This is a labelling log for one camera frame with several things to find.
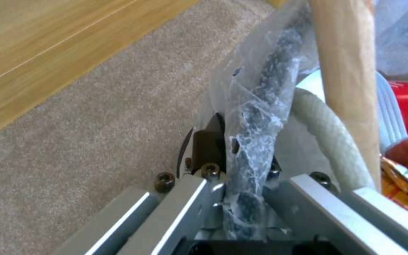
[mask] screw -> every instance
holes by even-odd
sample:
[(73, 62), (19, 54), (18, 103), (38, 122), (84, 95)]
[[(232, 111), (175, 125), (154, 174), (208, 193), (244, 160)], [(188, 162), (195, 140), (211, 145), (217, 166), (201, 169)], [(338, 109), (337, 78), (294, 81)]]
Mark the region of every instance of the screw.
[(175, 184), (175, 177), (171, 173), (168, 172), (161, 172), (157, 174), (155, 178), (154, 186), (155, 190), (160, 193), (167, 193), (169, 192)]
[(332, 181), (330, 180), (330, 177), (328, 177), (327, 174), (324, 174), (322, 172), (312, 172), (310, 174), (310, 177), (317, 181), (319, 184), (321, 184), (322, 187), (324, 187), (325, 189), (330, 190), (330, 187), (332, 186)]
[(214, 163), (206, 163), (201, 167), (201, 177), (208, 181), (220, 179), (220, 167)]

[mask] wooden stick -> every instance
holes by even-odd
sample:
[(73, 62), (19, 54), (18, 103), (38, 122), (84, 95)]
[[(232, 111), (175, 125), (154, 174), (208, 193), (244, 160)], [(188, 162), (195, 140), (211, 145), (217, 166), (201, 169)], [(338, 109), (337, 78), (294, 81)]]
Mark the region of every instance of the wooden stick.
[(327, 104), (341, 118), (380, 189), (371, 0), (310, 0)]

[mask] metal plate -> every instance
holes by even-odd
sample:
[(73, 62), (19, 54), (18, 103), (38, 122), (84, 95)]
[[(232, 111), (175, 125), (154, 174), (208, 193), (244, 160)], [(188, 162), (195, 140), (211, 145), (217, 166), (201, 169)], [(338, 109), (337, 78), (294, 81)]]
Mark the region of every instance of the metal plate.
[(408, 254), (307, 175), (265, 189), (264, 198), (299, 239), (323, 236), (344, 254)]
[(181, 239), (192, 239), (213, 205), (210, 184), (185, 175), (118, 254), (171, 254)]
[(368, 188), (345, 194), (342, 199), (361, 216), (408, 250), (408, 211)]
[(115, 254), (157, 204), (149, 192), (128, 187), (63, 243), (56, 254)]

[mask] clear plastic bag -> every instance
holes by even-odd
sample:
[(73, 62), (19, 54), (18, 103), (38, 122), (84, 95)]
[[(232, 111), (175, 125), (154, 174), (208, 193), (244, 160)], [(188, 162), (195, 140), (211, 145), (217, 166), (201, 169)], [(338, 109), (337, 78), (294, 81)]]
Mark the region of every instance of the clear plastic bag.
[(375, 24), (377, 70), (408, 78), (408, 0), (379, 0)]
[(288, 119), (300, 63), (316, 66), (301, 54), (309, 33), (306, 1), (290, 3), (259, 24), (212, 78), (210, 101), (226, 123), (223, 225), (229, 239), (266, 237), (262, 188), (277, 134)]

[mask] wooden floor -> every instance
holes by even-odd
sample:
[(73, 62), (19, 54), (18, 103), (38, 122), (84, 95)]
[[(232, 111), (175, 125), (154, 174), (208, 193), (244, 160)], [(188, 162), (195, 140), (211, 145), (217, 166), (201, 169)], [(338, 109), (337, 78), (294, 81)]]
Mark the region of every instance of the wooden floor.
[(199, 0), (0, 0), (0, 129)]

